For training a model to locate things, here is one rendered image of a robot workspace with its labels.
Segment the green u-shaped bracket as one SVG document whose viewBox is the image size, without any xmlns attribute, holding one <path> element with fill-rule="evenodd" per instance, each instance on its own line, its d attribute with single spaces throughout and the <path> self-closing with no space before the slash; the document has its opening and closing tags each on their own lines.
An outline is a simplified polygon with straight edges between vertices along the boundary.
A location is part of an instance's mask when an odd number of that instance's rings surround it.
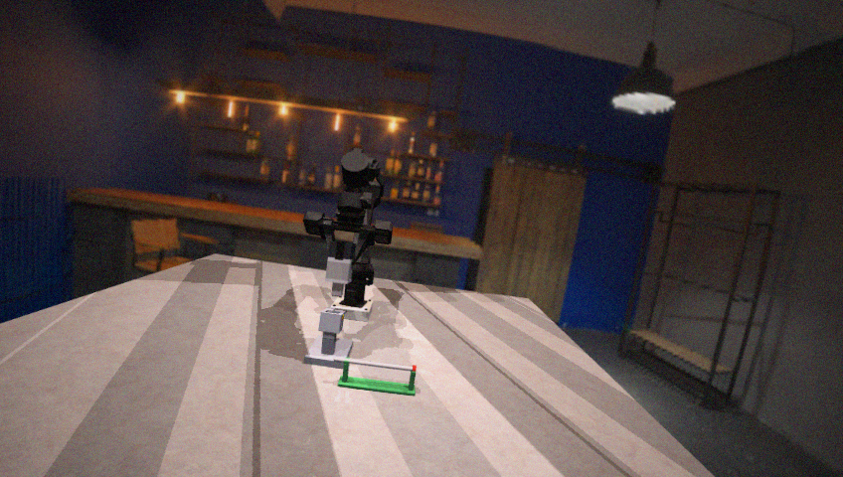
<svg viewBox="0 0 843 477">
<path fill-rule="evenodd" d="M 372 392 L 381 392 L 381 393 L 389 393 L 389 394 L 398 394 L 398 395 L 405 395 L 405 396 L 415 396 L 415 376 L 416 372 L 411 372 L 410 374 L 410 381 L 408 384 L 401 384 L 401 383 L 393 383 L 393 382 L 385 382 L 385 381 L 377 381 L 377 380 L 368 380 L 368 379 L 360 379 L 360 378 L 353 378 L 348 377 L 349 374 L 349 366 L 350 364 L 348 361 L 344 362 L 344 369 L 343 369 L 343 376 L 340 377 L 337 387 L 340 388 L 348 388 L 348 389 L 356 389 L 356 390 L 364 390 L 364 391 L 372 391 Z"/>
</svg>

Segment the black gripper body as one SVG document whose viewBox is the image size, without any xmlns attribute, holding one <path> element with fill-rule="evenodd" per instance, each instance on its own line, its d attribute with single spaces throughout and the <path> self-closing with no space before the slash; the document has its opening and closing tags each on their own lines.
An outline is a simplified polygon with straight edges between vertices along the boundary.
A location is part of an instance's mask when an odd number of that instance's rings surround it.
<svg viewBox="0 0 843 477">
<path fill-rule="evenodd" d="M 360 229 L 373 230 L 375 232 L 375 242 L 390 244 L 392 241 L 393 224 L 389 221 L 374 220 L 374 225 L 363 225 L 364 218 L 361 219 L 361 214 L 342 212 L 338 215 L 337 221 L 331 218 L 325 218 L 324 213 L 308 211 L 305 213 L 303 222 L 306 231 L 310 235 L 321 236 L 319 231 L 319 224 L 333 225 L 333 230 L 359 233 Z"/>
</svg>

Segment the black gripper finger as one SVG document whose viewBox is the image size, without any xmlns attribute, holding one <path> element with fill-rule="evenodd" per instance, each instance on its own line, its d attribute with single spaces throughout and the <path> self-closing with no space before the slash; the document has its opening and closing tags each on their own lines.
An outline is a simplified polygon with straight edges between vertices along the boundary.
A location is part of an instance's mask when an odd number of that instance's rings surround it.
<svg viewBox="0 0 843 477">
<path fill-rule="evenodd" d="M 351 264 L 354 265 L 360 255 L 369 245 L 375 244 L 375 232 L 373 230 L 360 229 L 358 241 L 352 256 Z"/>
<path fill-rule="evenodd" d="M 327 251 L 329 253 L 330 241 L 331 240 L 335 241 L 333 225 L 320 223 L 318 228 L 319 228 L 319 231 L 320 231 L 320 234 L 321 234 L 321 238 L 326 239 Z"/>
</svg>

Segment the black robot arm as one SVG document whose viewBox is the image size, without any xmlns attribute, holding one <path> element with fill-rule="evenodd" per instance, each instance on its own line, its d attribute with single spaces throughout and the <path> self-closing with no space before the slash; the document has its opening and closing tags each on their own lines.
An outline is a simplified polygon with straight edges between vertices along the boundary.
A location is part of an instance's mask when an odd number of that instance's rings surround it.
<svg viewBox="0 0 843 477">
<path fill-rule="evenodd" d="M 346 186 L 344 192 L 339 193 L 336 217 L 342 212 L 361 214 L 363 225 L 371 225 L 373 211 L 384 195 L 385 178 L 380 166 L 375 158 L 368 157 L 360 148 L 345 154 L 341 165 Z M 373 285 L 374 280 L 374 269 L 370 263 L 369 252 L 365 249 L 353 265 L 351 282 L 345 285 L 344 299 L 339 304 L 359 308 L 367 304 L 368 301 L 364 301 L 365 286 Z"/>
</svg>

